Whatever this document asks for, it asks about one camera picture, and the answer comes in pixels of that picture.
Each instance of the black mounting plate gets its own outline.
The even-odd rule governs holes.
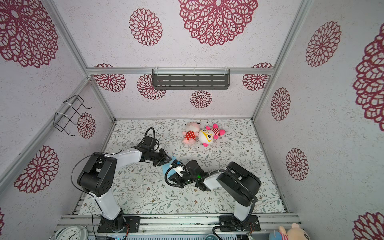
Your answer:
[[[228,225],[234,224],[232,222],[233,221],[232,216],[225,215],[225,216],[219,216],[218,218],[220,220],[220,222],[219,222],[220,226],[228,226]],[[243,228],[243,231],[244,232],[250,232],[251,226],[252,226],[252,230],[254,232],[258,232],[261,230],[259,219],[257,218],[256,215],[251,215],[249,217],[248,222],[246,223],[245,227]],[[220,231],[222,231],[222,232],[235,232],[235,231],[237,231],[237,229],[235,227],[233,227],[233,228],[220,228]]]
[[[138,232],[139,226],[140,226],[140,217],[124,217],[126,223],[129,225],[129,231],[128,232]],[[110,229],[108,229],[107,225],[101,225],[97,229],[98,233],[114,233]],[[124,226],[124,228],[120,231],[122,233],[127,232],[127,227]]]

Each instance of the floral tablecloth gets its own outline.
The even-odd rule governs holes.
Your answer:
[[[182,132],[192,120],[121,120],[108,142],[106,152],[118,152],[136,146],[145,131],[153,127],[156,138],[168,155],[187,163],[197,160],[202,169],[211,172],[225,168],[234,161],[254,173],[262,182],[254,212],[285,212],[271,172],[249,119],[193,120],[200,127],[217,123],[226,133],[208,147],[197,141],[188,146],[182,143]],[[164,182],[162,167],[148,163],[131,164],[118,168],[112,185],[117,203],[126,214],[184,214],[231,213],[234,199],[224,190],[203,192],[193,184],[183,189]],[[95,201],[87,195],[80,209],[81,215],[99,213]]]

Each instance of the striped plush toy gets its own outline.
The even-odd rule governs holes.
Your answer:
[[[212,128],[207,126],[205,129],[200,130],[199,140],[203,143],[204,147],[208,147],[208,145],[211,144],[214,139],[218,139],[224,134],[225,130],[220,129],[215,123]]]

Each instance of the red polka dot dress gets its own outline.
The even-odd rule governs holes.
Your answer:
[[[185,135],[184,137],[187,141],[190,140],[191,138],[193,140],[196,140],[196,136],[195,136],[195,133],[193,131],[189,131],[187,132],[187,134]]]

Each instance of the pink stuffed toy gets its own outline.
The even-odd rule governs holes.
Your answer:
[[[190,122],[187,124],[183,135],[183,143],[185,144],[194,144],[196,142],[196,136],[199,135],[200,126],[195,122]]]
[[[212,143],[213,139],[218,139],[220,136],[225,134],[225,130],[220,129],[215,123],[212,128],[206,127],[200,130],[199,140],[203,143],[204,147],[208,147]]]

